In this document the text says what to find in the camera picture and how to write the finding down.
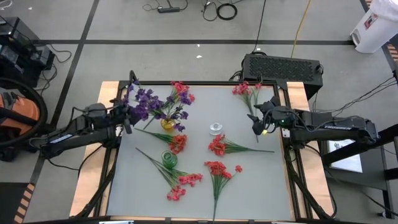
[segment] wooden board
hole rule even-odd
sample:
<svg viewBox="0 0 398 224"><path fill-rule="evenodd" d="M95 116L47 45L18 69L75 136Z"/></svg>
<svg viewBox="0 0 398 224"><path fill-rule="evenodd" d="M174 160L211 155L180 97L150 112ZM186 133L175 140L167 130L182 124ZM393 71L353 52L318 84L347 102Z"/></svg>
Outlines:
<svg viewBox="0 0 398 224"><path fill-rule="evenodd" d="M119 82L103 82L101 91L99 93L98 102L104 103L105 106L112 106L109 100L116 97L118 91ZM300 110L309 110L308 101L304 90L303 83L300 82L288 82L289 98L292 108ZM310 143L311 146L318 149L315 142ZM85 156L95 150L98 145L90 145L86 147ZM331 205L330 194L326 182L325 173L323 171L322 160L320 157L309 149L301 150L301 156L303 161L303 169L307 180L307 187L320 206L328 213L333 213L333 207ZM104 149L97 152L92 158L86 161L86 164L81 170L81 174L77 183L75 197L73 199L70 216L76 215L82 210L82 208L90 201L93 194L96 192L99 181L101 170L104 161ZM302 217L305 216L305 208L303 206L302 194L298 190L298 199L300 206L300 213ZM103 208L100 211L100 215L105 215L106 204L108 201L109 191L107 190L103 195ZM135 219L137 217L124 217L127 219Z"/></svg>

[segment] table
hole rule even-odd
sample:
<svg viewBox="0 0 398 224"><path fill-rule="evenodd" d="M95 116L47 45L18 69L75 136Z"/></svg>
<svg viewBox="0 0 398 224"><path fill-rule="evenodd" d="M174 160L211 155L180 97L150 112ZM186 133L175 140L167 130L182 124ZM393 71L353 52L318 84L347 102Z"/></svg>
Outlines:
<svg viewBox="0 0 398 224"><path fill-rule="evenodd" d="M304 85L301 82L288 82L288 92L289 99L292 108L300 109L300 110L309 110L308 101L304 90ZM106 107L112 106L109 102L111 99L115 98L118 93L119 82L103 82L101 86L101 90L98 97L98 102L103 103ZM284 102L284 92L279 90L279 95L281 98L281 102ZM318 149L316 142L310 142L309 145ZM93 152L99 144L92 144L86 147L85 157ZM110 170L112 163L114 161L114 157L116 154L116 150L112 150L109 156L109 165L108 171ZM76 215L79 213L84 206L90 201L93 194L99 187L101 172L103 170L104 158L105 158L105 150L99 150L96 154L91 156L83 166L80 177L78 179L75 196L73 198L72 207L70 210L70 216ZM328 186L326 182L325 173L323 171L322 160L315 152L309 149L302 149L300 151L300 156L302 158L302 167L303 173L305 176L305 180L307 183L307 188L317 200L320 206L327 212L327 214L331 215L333 213L333 207L331 205L331 198L328 191ZM107 187L105 190L100 209L97 211L97 214L103 216L106 215L106 207L108 204L109 198L109 188ZM297 200L298 200L298 209L300 212L300 216L302 218L307 218L305 203L302 197L302 194L298 187L296 186L297 191ZM290 214L294 219L294 208L292 203L290 203ZM312 211L312 215L314 218L317 216ZM112 217L112 219L128 219L128 220L164 220L162 217ZM181 218L173 218L172 220L181 220Z"/></svg>

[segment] concrete floor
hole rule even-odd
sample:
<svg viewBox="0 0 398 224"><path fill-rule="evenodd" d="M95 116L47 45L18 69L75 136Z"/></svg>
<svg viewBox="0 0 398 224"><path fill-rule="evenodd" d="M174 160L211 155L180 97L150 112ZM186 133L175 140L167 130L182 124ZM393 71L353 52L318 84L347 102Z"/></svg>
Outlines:
<svg viewBox="0 0 398 224"><path fill-rule="evenodd" d="M187 10L175 14L146 12L144 4L153 0L18 0L1 12L2 16L19 16L41 39L64 40L54 47L70 50L73 60L55 65L58 76L44 93L50 117L68 75L73 78L65 100L58 127L67 124L72 106L84 107L97 101L101 82L126 80L133 69L141 80L227 80L240 69L244 54L252 44L200 44L201 40L255 40L263 1L238 3L238 15L232 21L202 18L199 0L189 0ZM294 40L306 0L268 0L260 33L259 45L268 55L289 57L292 45L272 44L274 40ZM173 0L183 6L184 0ZM86 26L89 14L92 23ZM209 9L207 17L214 16ZM313 0L299 35L299 40L348 40L349 33L362 18L364 9L359 0ZM87 40L198 40L191 44L84 44ZM60 58L67 55L58 54ZM350 45L298 45L295 57L319 60L325 68L324 86L319 91L317 108L343 106L348 100L366 93L391 76L391 69L382 50L371 55L356 52ZM371 119L379 129L396 124L398 109L396 86L369 100L357 103L342 116L357 114ZM57 164L78 167L84 149L64 152L53 159ZM0 162L0 182L29 182L37 154L22 154L13 163ZM387 165L397 167L394 156L387 154ZM26 222L67 218L77 182L77 173L51 166L45 162L29 205ZM398 210L398 183L391 182L393 201ZM375 216L377 205L359 193L364 189L382 202L380 190L333 181L330 188L338 204L337 217L344 221L366 223L398 223Z"/></svg>

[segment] black hose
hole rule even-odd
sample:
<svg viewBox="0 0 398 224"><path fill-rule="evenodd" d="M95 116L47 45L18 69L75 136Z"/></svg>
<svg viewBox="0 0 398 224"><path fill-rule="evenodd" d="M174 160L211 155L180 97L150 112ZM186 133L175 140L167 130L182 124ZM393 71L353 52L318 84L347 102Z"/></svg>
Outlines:
<svg viewBox="0 0 398 224"><path fill-rule="evenodd" d="M47 106L45 105L43 98L34 89L16 80L12 80L9 78L0 78L0 86L4 86L5 83L13 86L14 88L17 88L24 96L26 96L26 98L35 102L35 104L39 108L40 116L37 124L33 126L29 131L22 134L21 136L11 139L10 141L0 142L0 148L9 147L17 143L21 143L22 141L25 141L34 136L34 134L36 134L37 131L45 124L45 122L47 121L47 116L49 115L47 111Z"/></svg>

